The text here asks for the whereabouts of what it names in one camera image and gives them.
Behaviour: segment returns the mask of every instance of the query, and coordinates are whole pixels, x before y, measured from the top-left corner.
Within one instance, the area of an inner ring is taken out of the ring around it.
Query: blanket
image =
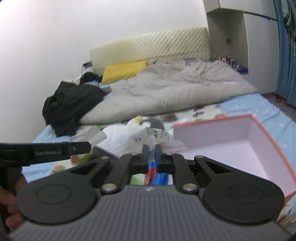
[[[198,60],[151,65],[135,77],[112,87],[112,92],[82,119],[84,125],[130,120],[217,103],[257,91],[221,61]]]

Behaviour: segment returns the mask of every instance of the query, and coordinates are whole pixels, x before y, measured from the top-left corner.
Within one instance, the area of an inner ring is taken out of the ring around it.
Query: white cabinet door
[[[279,34],[277,22],[244,14],[249,53],[248,81],[260,93],[276,90],[279,71]]]
[[[273,0],[220,0],[220,7],[241,10],[276,19]]]

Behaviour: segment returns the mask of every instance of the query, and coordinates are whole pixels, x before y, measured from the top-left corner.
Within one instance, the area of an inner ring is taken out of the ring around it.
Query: cream tufted headboard
[[[93,70],[102,75],[106,66],[149,59],[210,58],[207,28],[185,28],[142,34],[90,50]]]

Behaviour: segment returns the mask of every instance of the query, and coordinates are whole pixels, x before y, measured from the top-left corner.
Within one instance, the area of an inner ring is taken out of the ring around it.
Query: human hand
[[[25,184],[27,184],[27,181],[22,175],[15,181],[15,190],[18,192]],[[23,219],[15,205],[15,196],[2,186],[0,186],[0,203],[6,205],[8,212],[11,214],[5,220],[7,227],[9,227],[11,231],[15,230],[23,223]]]

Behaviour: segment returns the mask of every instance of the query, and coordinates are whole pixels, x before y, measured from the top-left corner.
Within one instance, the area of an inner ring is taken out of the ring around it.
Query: pink box
[[[273,138],[252,115],[174,125],[174,137],[188,150],[185,159],[203,155],[277,184],[287,202],[296,193],[296,174]]]

